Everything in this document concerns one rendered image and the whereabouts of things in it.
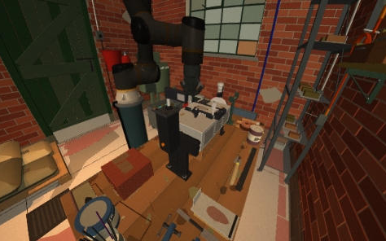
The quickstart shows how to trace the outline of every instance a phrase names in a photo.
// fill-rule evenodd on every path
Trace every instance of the shelf bracket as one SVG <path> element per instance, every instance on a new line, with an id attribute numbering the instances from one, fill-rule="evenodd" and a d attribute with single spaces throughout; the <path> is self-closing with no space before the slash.
<path id="1" fill-rule="evenodd" d="M 355 85 L 357 85 L 358 89 L 361 91 L 362 96 L 366 99 L 366 103 L 371 103 L 375 99 L 376 95 L 379 93 L 380 89 L 382 89 L 382 86 L 384 86 L 384 83 L 386 81 L 386 74 L 384 73 L 377 73 L 377 72 L 369 72 L 366 70 L 360 70 L 355 68 L 349 68 L 347 73 L 349 76 L 353 79 L 353 82 Z M 360 77 L 369 77 L 369 78 L 375 78 L 377 79 L 377 83 L 375 88 L 371 91 L 369 96 L 367 96 L 364 91 L 361 89 L 361 86 L 358 84 L 358 82 L 355 80 L 353 75 L 360 76 Z"/>

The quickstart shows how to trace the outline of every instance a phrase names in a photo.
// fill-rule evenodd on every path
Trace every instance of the yellow tube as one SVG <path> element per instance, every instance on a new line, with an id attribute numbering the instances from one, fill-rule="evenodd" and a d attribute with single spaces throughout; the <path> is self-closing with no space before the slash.
<path id="1" fill-rule="evenodd" d="M 230 178 L 230 185 L 233 186 L 235 184 L 236 176 L 238 175 L 238 168 L 239 168 L 239 162 L 235 163 L 235 166 L 233 167 L 233 173 L 231 174 Z"/>

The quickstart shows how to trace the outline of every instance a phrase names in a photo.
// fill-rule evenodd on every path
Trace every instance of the window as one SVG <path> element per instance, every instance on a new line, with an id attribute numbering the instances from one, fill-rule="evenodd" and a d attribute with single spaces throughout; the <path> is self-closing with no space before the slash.
<path id="1" fill-rule="evenodd" d="M 204 52 L 256 55 L 265 0 L 190 0 L 190 16 L 205 20 Z"/>

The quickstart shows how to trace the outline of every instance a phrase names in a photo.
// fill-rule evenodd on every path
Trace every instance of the red fire extinguisher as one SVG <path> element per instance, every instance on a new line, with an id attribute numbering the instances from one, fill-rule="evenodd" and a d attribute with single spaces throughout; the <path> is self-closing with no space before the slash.
<path id="1" fill-rule="evenodd" d="M 121 63 L 122 64 L 130 63 L 130 58 L 128 56 L 128 51 L 123 52 L 123 56 L 121 56 Z"/>

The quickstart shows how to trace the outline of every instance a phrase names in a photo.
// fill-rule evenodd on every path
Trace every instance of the red box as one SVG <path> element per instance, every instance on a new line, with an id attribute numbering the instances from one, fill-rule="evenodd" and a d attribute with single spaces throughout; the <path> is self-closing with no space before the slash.
<path id="1" fill-rule="evenodd" d="M 119 196 L 126 200 L 153 176 L 151 161 L 131 148 L 101 167 Z"/>

